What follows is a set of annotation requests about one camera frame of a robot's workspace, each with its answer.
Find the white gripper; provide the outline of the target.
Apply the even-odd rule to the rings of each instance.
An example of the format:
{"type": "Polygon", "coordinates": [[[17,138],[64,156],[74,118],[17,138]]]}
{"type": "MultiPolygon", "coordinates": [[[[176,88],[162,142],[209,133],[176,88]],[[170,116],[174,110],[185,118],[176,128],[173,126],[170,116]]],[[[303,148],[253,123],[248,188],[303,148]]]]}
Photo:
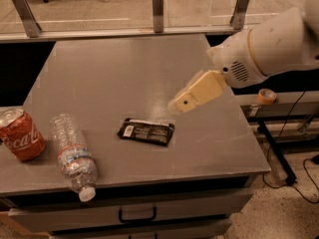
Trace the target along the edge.
{"type": "Polygon", "coordinates": [[[241,89],[261,84],[267,79],[256,66],[249,49],[249,32],[228,37],[207,50],[215,70],[199,71],[168,102],[173,115],[187,113],[220,97],[227,84],[241,89]]]}

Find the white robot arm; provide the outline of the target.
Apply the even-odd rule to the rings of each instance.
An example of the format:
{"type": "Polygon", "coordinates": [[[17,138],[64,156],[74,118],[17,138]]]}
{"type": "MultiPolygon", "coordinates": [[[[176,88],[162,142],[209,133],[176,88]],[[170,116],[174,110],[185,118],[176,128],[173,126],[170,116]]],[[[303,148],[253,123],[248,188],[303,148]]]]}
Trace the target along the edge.
{"type": "Polygon", "coordinates": [[[242,89],[290,71],[319,66],[319,0],[305,0],[248,30],[240,31],[206,54],[212,68],[196,73],[168,103],[174,114],[192,111],[224,93],[242,89]]]}

